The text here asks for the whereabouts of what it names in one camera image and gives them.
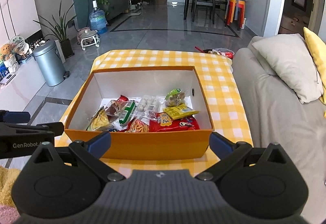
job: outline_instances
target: trash can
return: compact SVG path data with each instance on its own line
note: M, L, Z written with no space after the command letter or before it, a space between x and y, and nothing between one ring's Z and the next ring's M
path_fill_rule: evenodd
M69 76L62 64L55 41L48 41L35 48L33 55L48 86L56 86Z

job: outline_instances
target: cardboard box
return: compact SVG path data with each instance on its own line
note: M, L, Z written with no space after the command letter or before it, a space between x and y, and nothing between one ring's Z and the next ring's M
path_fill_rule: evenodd
M111 133L111 148L104 158L129 160L175 160L200 158L208 148L214 130L207 101L193 66L110 68L94 70L86 80L66 121L65 133L74 141L88 141L98 135L87 125L108 99L125 95L129 99L154 95L164 98L169 91L186 92L187 105L200 112L200 130L148 133Z

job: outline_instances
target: barcode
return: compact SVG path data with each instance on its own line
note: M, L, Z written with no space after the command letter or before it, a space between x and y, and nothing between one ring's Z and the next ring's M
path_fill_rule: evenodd
M190 111L192 111L192 109L191 108L189 108L189 107L187 107L187 108L185 108L185 109L180 109L182 112L190 112Z
M126 117L127 114L128 114L128 111L124 110L123 113L121 114L120 120L124 120L124 118Z

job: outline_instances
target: sofa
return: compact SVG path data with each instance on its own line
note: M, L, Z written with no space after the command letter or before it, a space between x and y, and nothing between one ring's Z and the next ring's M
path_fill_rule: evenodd
M326 219L326 105L319 100L301 104L252 46L260 39L255 36L239 49L232 63L252 140L255 147L282 145L308 185L302 216L320 224Z

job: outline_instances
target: wall socket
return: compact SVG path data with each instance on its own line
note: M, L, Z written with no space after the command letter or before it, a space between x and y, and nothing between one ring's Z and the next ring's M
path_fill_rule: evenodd
M75 25L75 20L72 20L68 23L68 28L71 28Z

